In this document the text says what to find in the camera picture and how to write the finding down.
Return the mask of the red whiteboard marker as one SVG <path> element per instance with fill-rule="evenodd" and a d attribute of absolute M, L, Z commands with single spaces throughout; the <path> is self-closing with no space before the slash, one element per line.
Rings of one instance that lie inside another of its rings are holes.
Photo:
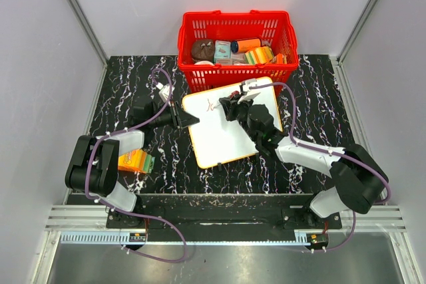
<path fill-rule="evenodd" d="M 235 90 L 229 96 L 225 96 L 225 97 L 230 97 L 230 98 L 233 98 L 233 101 L 237 101 L 237 99 L 240 98 L 240 96 L 241 96 L 240 92 L 237 91 L 237 90 Z M 219 108 L 221 106 L 220 103 L 219 103 L 219 99 L 210 106 L 211 110 L 217 109 L 217 108 Z"/>

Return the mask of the yellow framed whiteboard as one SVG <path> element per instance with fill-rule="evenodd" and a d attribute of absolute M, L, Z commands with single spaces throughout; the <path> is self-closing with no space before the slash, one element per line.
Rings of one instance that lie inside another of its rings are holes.
<path fill-rule="evenodd" d="M 257 153 L 255 144 L 237 121 L 228 122 L 219 99 L 240 89 L 240 84 L 188 94 L 182 107 L 200 121 L 188 127 L 196 162 L 202 169 L 212 168 Z"/>

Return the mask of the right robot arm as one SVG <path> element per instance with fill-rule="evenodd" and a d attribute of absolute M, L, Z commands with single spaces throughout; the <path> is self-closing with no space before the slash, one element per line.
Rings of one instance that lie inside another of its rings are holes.
<path fill-rule="evenodd" d="M 343 210 L 366 214 L 378 202 L 389 179 L 368 151 L 359 144 L 346 148 L 320 146 L 284 134 L 264 104 L 241 101 L 239 96 L 220 98 L 225 118 L 236 121 L 254 143 L 258 153 L 282 163 L 317 171 L 333 181 L 333 187 L 317 193 L 303 211 L 311 228 Z"/>

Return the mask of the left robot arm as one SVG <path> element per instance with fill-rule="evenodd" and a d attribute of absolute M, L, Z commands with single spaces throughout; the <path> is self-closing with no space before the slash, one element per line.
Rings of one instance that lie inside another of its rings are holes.
<path fill-rule="evenodd" d="M 179 103 L 136 100 L 129 113 L 129 129 L 101 137 L 82 135 L 78 138 L 65 174 L 66 186 L 103 200 L 121 210 L 121 220 L 129 227 L 143 223 L 144 212 L 136 206 L 137 196 L 118 181 L 118 160 L 134 150 L 149 145 L 154 129 L 170 126 L 175 129 L 198 124 L 200 119 L 183 110 Z"/>

